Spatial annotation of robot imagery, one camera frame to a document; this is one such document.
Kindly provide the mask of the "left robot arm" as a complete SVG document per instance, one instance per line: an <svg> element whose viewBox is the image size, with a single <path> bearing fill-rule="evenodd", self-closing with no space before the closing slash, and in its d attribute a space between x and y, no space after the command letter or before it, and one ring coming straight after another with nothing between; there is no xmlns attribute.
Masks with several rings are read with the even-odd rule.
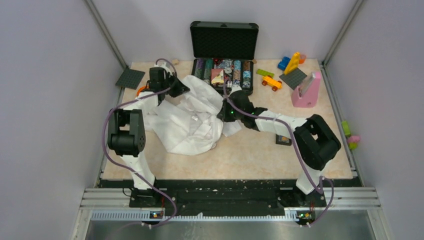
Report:
<svg viewBox="0 0 424 240"><path fill-rule="evenodd" d="M146 87L135 99L111 109L103 124L101 144L105 157L131 173L134 188L142 191L141 200L149 207L156 206L160 195L166 194L154 186L156 178L147 164L144 115L160 106L166 96L176 98L189 91L174 66L155 64L149 69Z"/></svg>

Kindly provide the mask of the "black square frame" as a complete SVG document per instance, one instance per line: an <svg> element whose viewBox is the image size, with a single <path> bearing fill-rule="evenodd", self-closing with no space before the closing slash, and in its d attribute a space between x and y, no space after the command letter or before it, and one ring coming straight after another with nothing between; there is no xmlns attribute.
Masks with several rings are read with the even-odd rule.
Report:
<svg viewBox="0 0 424 240"><path fill-rule="evenodd" d="M286 136L283 135L275 135L275 143L277 145L283 145L283 146L291 146L292 145L292 140Z"/></svg>

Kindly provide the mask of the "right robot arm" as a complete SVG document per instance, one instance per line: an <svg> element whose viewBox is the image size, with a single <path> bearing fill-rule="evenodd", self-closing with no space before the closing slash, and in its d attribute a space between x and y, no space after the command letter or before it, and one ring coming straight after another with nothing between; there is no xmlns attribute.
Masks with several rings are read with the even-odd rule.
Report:
<svg viewBox="0 0 424 240"><path fill-rule="evenodd" d="M319 187L324 179L322 171L342 145L322 116L292 117L255 107L238 85L230 91L225 88L223 97L218 117L224 122L240 121L248 129L287 137L291 141L302 168L295 184L298 189L293 192L297 205L307 206L314 198L313 191L323 192Z"/></svg>

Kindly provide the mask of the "white shirt garment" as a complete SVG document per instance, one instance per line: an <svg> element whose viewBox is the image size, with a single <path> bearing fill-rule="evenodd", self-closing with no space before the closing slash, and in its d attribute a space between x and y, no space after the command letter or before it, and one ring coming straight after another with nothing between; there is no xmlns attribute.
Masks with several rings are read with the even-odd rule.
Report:
<svg viewBox="0 0 424 240"><path fill-rule="evenodd" d="M242 129L238 121L218 119L224 98L210 85L193 75L181 82L190 91L179 104L163 100L143 117L146 129L156 133L168 153L199 155L213 149L221 136L230 137Z"/></svg>

